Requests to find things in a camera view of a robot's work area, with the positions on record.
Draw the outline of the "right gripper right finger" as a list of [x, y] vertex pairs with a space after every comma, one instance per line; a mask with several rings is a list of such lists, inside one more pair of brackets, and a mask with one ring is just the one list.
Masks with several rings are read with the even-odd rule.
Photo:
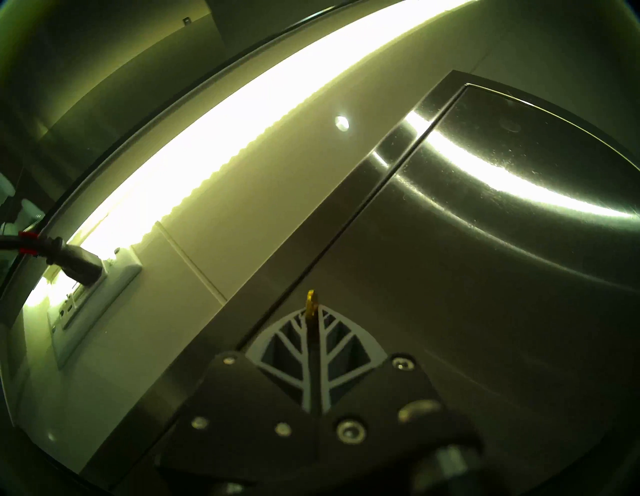
[[319, 465], [480, 467], [481, 439], [417, 359], [319, 306]]

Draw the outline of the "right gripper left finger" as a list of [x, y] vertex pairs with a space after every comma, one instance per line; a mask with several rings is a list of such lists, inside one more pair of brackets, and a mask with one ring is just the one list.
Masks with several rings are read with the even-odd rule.
[[215, 358], [176, 420], [164, 476], [286, 476], [320, 460], [319, 311], [302, 312], [253, 356]]

